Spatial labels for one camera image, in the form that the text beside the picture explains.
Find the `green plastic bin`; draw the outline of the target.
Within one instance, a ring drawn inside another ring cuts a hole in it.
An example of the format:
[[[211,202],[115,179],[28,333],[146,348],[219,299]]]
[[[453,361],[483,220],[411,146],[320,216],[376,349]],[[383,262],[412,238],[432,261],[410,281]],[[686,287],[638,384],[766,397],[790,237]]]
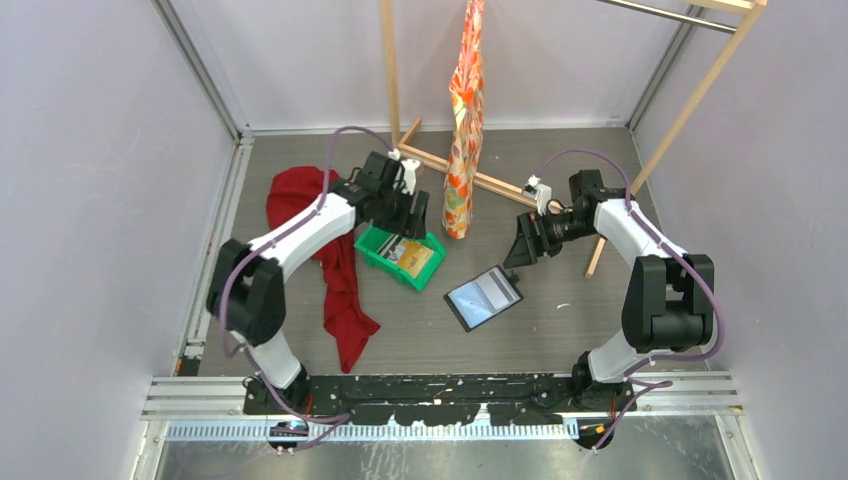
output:
[[[399,284],[422,292],[446,257],[438,239],[427,233],[414,240],[369,226],[354,242],[369,267],[388,273]]]

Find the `black card holder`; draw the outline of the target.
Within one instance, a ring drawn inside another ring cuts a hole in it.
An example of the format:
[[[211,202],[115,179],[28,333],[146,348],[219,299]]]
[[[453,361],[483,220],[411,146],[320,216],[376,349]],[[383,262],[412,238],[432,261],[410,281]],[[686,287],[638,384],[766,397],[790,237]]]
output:
[[[495,265],[445,293],[443,299],[461,328],[470,333],[524,299],[518,282],[517,275]]]

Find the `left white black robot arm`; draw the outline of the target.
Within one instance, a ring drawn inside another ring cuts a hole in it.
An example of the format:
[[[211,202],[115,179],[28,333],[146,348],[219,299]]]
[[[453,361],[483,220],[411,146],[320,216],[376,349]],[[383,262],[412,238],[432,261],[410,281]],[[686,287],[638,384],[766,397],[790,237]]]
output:
[[[317,197],[291,219],[250,242],[230,239],[219,248],[206,310],[246,347],[271,384],[268,400],[280,412],[298,412],[307,398],[306,369],[283,332],[286,282],[322,248],[363,223],[425,238],[429,194],[416,185],[420,167],[420,161],[393,150],[370,153],[347,178],[321,171]]]

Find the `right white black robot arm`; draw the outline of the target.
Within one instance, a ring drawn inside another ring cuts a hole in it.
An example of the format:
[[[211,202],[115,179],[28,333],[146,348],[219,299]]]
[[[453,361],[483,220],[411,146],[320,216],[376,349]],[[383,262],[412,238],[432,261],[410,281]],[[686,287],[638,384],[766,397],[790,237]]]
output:
[[[653,360],[679,360],[696,346],[715,353],[724,341],[723,319],[709,256],[671,242],[645,218],[628,187],[605,186],[597,170],[578,171],[569,187],[572,202],[563,205],[538,176],[527,180],[522,193],[536,208],[518,216],[503,265],[533,265],[569,241],[599,235],[630,266],[620,330],[572,368],[572,400],[591,411],[622,395],[628,377]]]

